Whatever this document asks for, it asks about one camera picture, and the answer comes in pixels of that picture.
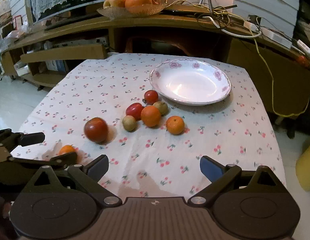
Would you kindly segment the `small orange mandarin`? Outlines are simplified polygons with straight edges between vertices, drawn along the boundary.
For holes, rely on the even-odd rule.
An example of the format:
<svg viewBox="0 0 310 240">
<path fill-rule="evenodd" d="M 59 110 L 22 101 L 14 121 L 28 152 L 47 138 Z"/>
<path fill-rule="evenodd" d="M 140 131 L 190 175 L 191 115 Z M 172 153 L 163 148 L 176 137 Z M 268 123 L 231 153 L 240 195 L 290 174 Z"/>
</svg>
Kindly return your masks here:
<svg viewBox="0 0 310 240">
<path fill-rule="evenodd" d="M 60 149 L 57 155 L 63 155 L 72 152 L 76 152 L 75 148 L 72 145 L 65 145 Z"/>
</svg>

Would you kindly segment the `large dark red tomato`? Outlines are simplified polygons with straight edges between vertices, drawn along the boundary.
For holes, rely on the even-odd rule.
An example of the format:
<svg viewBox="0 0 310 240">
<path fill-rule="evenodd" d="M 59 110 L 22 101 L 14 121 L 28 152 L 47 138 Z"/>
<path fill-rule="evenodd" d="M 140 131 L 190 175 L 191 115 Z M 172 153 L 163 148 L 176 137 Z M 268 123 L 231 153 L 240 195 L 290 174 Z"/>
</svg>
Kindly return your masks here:
<svg viewBox="0 0 310 240">
<path fill-rule="evenodd" d="M 84 134 L 95 143 L 102 143 L 108 136 L 108 125 L 102 118 L 92 118 L 84 125 Z"/>
</svg>

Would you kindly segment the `green-brown kiwi front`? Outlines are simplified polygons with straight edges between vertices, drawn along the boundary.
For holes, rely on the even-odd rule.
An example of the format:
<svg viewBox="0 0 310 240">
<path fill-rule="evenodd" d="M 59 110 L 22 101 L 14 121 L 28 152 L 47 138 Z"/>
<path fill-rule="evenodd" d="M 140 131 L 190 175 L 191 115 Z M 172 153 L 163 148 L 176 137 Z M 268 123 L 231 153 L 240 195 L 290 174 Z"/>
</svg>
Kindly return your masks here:
<svg viewBox="0 0 310 240">
<path fill-rule="evenodd" d="M 122 126 L 124 127 L 126 131 L 132 132 L 137 127 L 137 121 L 135 120 L 135 117 L 131 115 L 126 115 L 122 119 Z"/>
</svg>

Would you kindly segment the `green-brown kiwi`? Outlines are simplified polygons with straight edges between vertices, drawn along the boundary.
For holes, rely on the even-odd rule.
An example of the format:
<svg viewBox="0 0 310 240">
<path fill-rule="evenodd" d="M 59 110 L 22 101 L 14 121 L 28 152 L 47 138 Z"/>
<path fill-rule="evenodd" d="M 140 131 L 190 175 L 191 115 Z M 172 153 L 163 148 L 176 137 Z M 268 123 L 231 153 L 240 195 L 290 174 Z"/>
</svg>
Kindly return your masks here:
<svg viewBox="0 0 310 240">
<path fill-rule="evenodd" d="M 124 127 L 126 131 L 132 132 L 137 127 L 137 121 L 135 120 L 135 117 L 131 115 L 126 115 L 122 119 L 122 126 Z"/>
<path fill-rule="evenodd" d="M 163 101 L 157 101 L 153 104 L 153 106 L 159 110 L 159 112 L 162 116 L 164 116 L 168 113 L 168 105 L 167 105 L 167 103 L 165 103 Z"/>
</svg>

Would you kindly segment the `orange mandarin with stem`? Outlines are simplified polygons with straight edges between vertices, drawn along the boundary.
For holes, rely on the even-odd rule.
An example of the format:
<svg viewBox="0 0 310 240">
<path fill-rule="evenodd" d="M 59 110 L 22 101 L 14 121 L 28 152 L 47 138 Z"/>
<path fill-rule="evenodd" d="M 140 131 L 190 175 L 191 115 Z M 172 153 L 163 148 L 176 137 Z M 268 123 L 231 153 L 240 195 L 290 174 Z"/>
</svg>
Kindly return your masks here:
<svg viewBox="0 0 310 240">
<path fill-rule="evenodd" d="M 166 129 L 173 135 L 179 135 L 184 131 L 185 123 L 180 116 L 171 116 L 166 120 Z"/>
</svg>

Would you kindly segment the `oval red tomato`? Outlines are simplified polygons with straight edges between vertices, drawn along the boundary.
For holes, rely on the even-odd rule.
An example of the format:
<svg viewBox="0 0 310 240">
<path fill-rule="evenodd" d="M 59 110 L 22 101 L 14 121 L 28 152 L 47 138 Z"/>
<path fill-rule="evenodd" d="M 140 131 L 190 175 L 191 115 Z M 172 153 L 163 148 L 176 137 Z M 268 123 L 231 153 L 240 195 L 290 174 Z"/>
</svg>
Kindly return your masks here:
<svg viewBox="0 0 310 240">
<path fill-rule="evenodd" d="M 141 112 L 144 109 L 144 106 L 141 103 L 133 103 L 126 109 L 126 115 L 130 115 L 139 121 L 141 118 Z"/>
</svg>

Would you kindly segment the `large orange mandarin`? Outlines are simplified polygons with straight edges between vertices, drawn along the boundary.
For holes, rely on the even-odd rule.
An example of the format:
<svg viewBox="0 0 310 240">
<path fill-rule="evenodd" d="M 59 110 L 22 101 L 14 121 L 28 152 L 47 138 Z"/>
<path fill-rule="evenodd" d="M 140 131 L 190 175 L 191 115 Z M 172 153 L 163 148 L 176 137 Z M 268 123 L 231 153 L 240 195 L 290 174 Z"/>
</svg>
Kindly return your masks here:
<svg viewBox="0 0 310 240">
<path fill-rule="evenodd" d="M 141 111 L 141 120 L 147 127 L 155 127 L 159 124 L 161 113 L 155 106 L 146 106 Z"/>
</svg>

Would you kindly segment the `small round red tomato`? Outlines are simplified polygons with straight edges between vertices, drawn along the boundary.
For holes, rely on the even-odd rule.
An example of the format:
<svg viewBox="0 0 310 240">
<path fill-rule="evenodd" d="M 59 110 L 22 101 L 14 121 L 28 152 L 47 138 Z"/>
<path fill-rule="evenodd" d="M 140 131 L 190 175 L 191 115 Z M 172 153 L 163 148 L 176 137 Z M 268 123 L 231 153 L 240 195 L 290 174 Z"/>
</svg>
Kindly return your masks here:
<svg viewBox="0 0 310 240">
<path fill-rule="evenodd" d="M 153 105 L 159 101 L 158 93 L 155 90 L 148 90 L 144 94 L 143 102 L 147 105 Z"/>
</svg>

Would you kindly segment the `cherry print tablecloth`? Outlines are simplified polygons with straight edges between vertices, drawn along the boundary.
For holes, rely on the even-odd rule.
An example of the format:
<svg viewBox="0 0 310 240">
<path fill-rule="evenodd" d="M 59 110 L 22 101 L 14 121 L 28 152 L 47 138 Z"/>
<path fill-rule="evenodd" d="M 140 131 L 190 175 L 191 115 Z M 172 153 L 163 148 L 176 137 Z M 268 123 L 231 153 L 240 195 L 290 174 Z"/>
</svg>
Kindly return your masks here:
<svg viewBox="0 0 310 240">
<path fill-rule="evenodd" d="M 12 154 L 48 160 L 63 146 L 72 145 L 81 164 L 105 154 L 109 169 L 100 184 L 120 198 L 190 198 L 210 183 L 199 167 L 204 155 L 244 170 L 266 165 L 285 181 L 280 149 L 262 100 L 240 67 L 212 62 L 232 85 L 230 95 L 219 103 L 195 107 L 168 102 L 168 115 L 185 122 L 182 134 L 168 132 L 166 118 L 155 128 L 142 121 L 133 132 L 122 127 L 126 108 L 141 102 L 150 90 L 151 70 L 168 60 L 166 55 L 115 54 L 79 64 L 20 127 L 25 133 L 43 132 L 45 140 L 18 147 Z M 99 144 L 84 134 L 84 125 L 95 117 L 108 125 L 107 139 Z"/>
</svg>

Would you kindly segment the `yellow trash bin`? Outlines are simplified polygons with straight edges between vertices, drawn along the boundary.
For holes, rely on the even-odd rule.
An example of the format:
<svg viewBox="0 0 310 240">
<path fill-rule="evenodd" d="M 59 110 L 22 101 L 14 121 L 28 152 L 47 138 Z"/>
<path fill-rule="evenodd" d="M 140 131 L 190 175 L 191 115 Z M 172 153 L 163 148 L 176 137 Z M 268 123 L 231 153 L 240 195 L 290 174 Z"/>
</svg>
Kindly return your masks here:
<svg viewBox="0 0 310 240">
<path fill-rule="evenodd" d="M 295 166 L 296 176 L 301 187 L 310 191 L 310 145 L 299 157 Z"/>
</svg>

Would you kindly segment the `small red object on stand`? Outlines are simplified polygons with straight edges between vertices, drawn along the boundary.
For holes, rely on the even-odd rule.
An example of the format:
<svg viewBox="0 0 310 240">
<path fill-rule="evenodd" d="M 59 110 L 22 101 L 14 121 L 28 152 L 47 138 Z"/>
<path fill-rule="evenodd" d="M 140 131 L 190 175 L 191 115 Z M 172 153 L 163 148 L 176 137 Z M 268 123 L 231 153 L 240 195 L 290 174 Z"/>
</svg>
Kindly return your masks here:
<svg viewBox="0 0 310 240">
<path fill-rule="evenodd" d="M 297 59 L 296 59 L 297 63 L 303 67 L 308 67 L 309 66 L 309 62 L 307 60 L 307 58 L 303 55 L 299 56 Z"/>
</svg>

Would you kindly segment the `white power strip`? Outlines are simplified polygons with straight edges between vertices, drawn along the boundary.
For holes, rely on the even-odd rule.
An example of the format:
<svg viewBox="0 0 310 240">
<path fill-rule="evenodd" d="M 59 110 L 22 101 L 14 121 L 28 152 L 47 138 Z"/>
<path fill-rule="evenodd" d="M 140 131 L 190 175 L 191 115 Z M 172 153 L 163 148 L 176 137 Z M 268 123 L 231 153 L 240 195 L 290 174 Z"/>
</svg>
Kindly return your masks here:
<svg viewBox="0 0 310 240">
<path fill-rule="evenodd" d="M 292 46 L 292 42 L 289 41 L 286 37 L 284 37 L 281 34 L 275 33 L 272 30 L 269 30 L 264 27 L 258 27 L 257 25 L 244 21 L 243 26 L 247 29 L 250 29 L 253 33 L 261 33 L 263 36 L 271 39 L 274 42 L 277 42 L 278 44 L 290 49 Z"/>
</svg>

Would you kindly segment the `glass fruit bowl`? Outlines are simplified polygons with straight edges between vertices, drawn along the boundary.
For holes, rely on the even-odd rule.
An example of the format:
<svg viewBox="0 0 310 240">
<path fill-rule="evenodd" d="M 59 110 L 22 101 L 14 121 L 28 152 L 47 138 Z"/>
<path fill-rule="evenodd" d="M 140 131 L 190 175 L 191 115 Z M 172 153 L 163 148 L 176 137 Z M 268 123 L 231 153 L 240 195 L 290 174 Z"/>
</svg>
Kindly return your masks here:
<svg viewBox="0 0 310 240">
<path fill-rule="evenodd" d="M 131 8 L 110 7 L 106 9 L 98 9 L 98 13 L 102 16 L 109 18 L 111 21 L 135 18 L 135 17 L 147 17 L 160 13 L 166 8 L 166 4 L 144 4 Z"/>
</svg>

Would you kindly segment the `yellow apple in bowl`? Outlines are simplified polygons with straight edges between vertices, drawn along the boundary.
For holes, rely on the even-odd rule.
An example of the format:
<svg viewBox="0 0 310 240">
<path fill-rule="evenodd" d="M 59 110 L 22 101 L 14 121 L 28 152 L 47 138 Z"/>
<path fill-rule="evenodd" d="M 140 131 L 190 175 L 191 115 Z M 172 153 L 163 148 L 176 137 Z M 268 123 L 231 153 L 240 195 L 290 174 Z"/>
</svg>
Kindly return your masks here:
<svg viewBox="0 0 310 240">
<path fill-rule="evenodd" d="M 103 9 L 107 8 L 124 8 L 126 0 L 105 0 L 103 3 Z"/>
</svg>

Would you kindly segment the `front orange in bowl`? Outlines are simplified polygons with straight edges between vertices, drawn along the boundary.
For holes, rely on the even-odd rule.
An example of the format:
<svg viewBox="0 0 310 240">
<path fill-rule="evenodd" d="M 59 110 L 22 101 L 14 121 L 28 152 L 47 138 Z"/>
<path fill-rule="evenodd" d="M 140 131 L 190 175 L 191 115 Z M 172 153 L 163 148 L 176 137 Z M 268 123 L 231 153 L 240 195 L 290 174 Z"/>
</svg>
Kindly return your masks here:
<svg viewBox="0 0 310 240">
<path fill-rule="evenodd" d="M 126 0 L 125 1 L 126 8 L 138 7 L 144 4 L 152 4 L 152 0 Z"/>
</svg>

